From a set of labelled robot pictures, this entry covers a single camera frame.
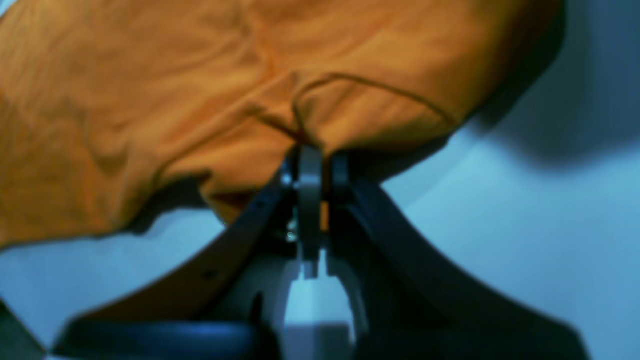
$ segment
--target light blue wall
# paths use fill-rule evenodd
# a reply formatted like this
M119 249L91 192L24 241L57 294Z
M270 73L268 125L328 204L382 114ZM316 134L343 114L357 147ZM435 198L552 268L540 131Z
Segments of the light blue wall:
M569 0L559 57L504 119L472 119L384 184L447 256L572 324L596 360L640 359L638 19L639 1ZM0 254L0 291L50 344L71 316L179 265L220 229L206 211L177 211L143 236L13 249ZM322 289L295 295L292 322L349 317Z

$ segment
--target orange shirt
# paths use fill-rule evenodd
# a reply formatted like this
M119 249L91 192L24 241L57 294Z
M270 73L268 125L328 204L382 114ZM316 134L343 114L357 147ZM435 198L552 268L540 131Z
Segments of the orange shirt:
M105 234L186 178L231 222L296 142L454 131L559 0L20 0L0 19L0 248Z

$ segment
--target wrinkled fabric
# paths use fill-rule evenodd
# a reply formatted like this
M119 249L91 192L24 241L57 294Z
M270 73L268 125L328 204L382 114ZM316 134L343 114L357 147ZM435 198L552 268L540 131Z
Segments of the wrinkled fabric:
M454 131L557 0L20 0L0 19L0 247L106 234L194 177L227 222L296 143Z

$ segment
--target orange cloth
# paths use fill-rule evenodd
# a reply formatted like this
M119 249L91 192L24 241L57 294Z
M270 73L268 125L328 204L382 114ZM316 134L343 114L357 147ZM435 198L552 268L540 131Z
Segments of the orange cloth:
M226 220L295 142L455 130L558 0L20 0L0 20L0 247L105 234L196 177Z

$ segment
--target white surface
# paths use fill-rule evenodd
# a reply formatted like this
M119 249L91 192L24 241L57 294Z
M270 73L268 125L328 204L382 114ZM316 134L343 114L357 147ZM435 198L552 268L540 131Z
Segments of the white surface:
M472 121L385 189L462 267L578 328L593 359L640 359L640 2L573 0L568 15L562 53L506 119ZM73 314L185 261L212 224L180 211L138 238L13 249L0 291L51 344ZM326 317L305 294L290 321Z
M18 0L0 0L0 16L4 15L4 13L9 10L11 5L15 4Z

